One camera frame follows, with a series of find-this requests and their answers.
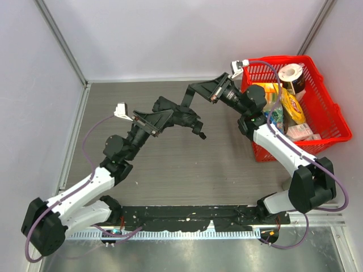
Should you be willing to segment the black folding umbrella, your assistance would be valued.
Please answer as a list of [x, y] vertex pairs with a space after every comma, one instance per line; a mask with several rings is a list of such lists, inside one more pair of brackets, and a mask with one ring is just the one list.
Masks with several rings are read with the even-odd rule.
[[175, 125], [191, 128], [193, 134], [196, 134], [201, 139], [205, 140], [206, 135], [201, 131], [203, 123], [200, 121], [200, 116], [189, 107], [194, 95], [195, 91], [188, 86], [180, 105], [160, 96], [154, 103], [152, 111], [157, 113], [163, 110], [172, 110], [173, 114], [165, 124], [165, 128], [173, 127]]

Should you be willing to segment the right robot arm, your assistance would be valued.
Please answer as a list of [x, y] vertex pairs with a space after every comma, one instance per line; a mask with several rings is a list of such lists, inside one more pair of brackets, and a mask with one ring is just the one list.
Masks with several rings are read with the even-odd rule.
[[240, 113], [240, 132], [267, 150], [290, 174], [288, 190], [258, 200], [259, 218], [291, 210], [305, 214], [336, 197], [332, 162], [308, 154], [267, 120], [263, 87], [253, 84], [241, 92], [231, 75], [223, 73], [213, 80], [190, 84], [182, 104], [189, 106], [195, 94], [213, 104], [221, 101]]

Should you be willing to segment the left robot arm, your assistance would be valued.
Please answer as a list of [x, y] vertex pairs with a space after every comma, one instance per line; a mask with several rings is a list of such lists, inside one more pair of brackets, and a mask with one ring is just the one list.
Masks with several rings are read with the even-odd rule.
[[85, 227], [118, 220], [120, 205], [112, 198], [103, 197], [93, 205], [88, 202], [102, 192], [124, 181], [133, 169], [130, 164], [150, 137], [157, 137], [165, 128], [174, 125], [173, 109], [151, 113], [133, 112], [129, 117], [124, 103], [117, 105], [112, 118], [131, 122], [127, 137], [110, 136], [105, 142], [104, 160], [91, 173], [70, 189], [45, 201], [34, 199], [28, 206], [21, 232], [26, 237], [26, 259], [35, 263], [29, 254], [33, 246], [41, 257], [56, 252], [66, 238]]

